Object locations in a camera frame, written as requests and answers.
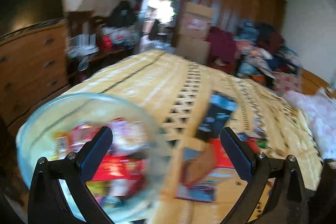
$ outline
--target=tv screen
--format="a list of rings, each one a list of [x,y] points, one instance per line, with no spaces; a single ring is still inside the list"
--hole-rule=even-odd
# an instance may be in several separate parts
[[[61,18],[64,18],[62,0],[0,0],[0,37]]]

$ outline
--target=patterned bedspread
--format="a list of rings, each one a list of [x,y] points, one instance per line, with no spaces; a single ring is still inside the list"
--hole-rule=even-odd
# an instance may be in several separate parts
[[[206,113],[213,90],[234,97],[238,103],[227,126],[235,133],[255,129],[264,133],[269,148],[265,152],[275,155],[272,151],[280,149],[286,155],[295,155],[305,187],[313,190],[317,187],[321,163],[303,113],[292,109],[284,99],[251,80],[239,79],[178,56],[152,50],[104,68],[66,92],[106,93],[123,97],[146,109],[165,129],[165,137],[171,147],[170,171],[149,223],[220,223],[244,190],[246,183],[232,171],[233,176],[218,185],[214,203],[174,198],[182,148],[202,150],[206,145],[194,135]],[[260,200],[262,206],[268,190],[265,189]],[[251,219],[257,215],[256,209]]]

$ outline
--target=cardboard box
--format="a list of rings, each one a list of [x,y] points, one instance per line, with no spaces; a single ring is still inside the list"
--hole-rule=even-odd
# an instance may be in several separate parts
[[[195,3],[186,3],[179,34],[204,40],[209,32],[214,10]]]
[[[200,64],[206,64],[209,56],[210,42],[179,35],[176,54]]]

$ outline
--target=green object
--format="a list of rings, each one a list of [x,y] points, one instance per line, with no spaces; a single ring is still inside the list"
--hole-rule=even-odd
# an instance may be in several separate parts
[[[266,149],[267,148],[266,141],[258,140],[257,144],[258,144],[259,148],[261,148],[261,149]]]

